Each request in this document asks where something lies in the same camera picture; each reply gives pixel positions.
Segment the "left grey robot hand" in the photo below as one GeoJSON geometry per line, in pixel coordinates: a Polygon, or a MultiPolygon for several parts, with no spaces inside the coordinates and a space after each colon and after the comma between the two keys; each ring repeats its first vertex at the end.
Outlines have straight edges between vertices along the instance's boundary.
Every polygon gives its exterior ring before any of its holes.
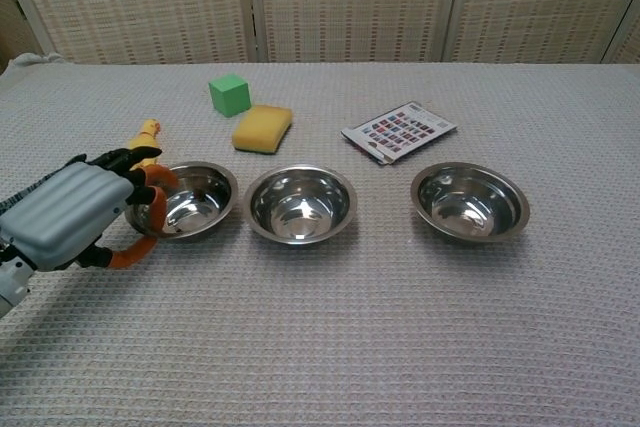
{"type": "Polygon", "coordinates": [[[142,260],[164,225],[166,190],[178,186],[169,168],[138,165],[161,153],[157,147],[118,148],[91,161],[81,154],[2,201],[1,264],[52,272],[72,263],[121,270],[142,260]],[[124,250],[99,246],[105,229],[137,205],[149,207],[149,232],[124,250]]]}

